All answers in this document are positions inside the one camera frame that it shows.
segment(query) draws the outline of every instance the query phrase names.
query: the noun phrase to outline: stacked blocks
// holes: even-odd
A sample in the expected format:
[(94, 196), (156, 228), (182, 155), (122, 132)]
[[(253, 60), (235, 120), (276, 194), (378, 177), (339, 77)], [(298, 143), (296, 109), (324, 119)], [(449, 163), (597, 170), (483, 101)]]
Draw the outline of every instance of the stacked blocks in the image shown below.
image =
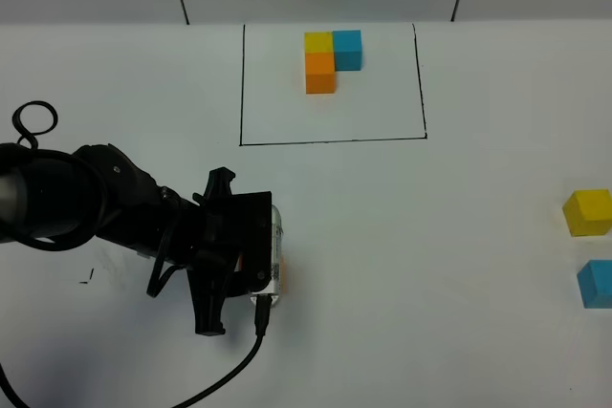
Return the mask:
[(577, 190), (563, 206), (572, 236), (602, 236), (612, 227), (612, 197), (605, 190)]
[(331, 32), (306, 32), (306, 93), (309, 95), (336, 92), (336, 68)]
[(612, 260), (591, 260), (578, 273), (578, 284), (585, 308), (612, 308)]
[(304, 34), (306, 94), (336, 92), (336, 71), (359, 71), (361, 31), (306, 32)]

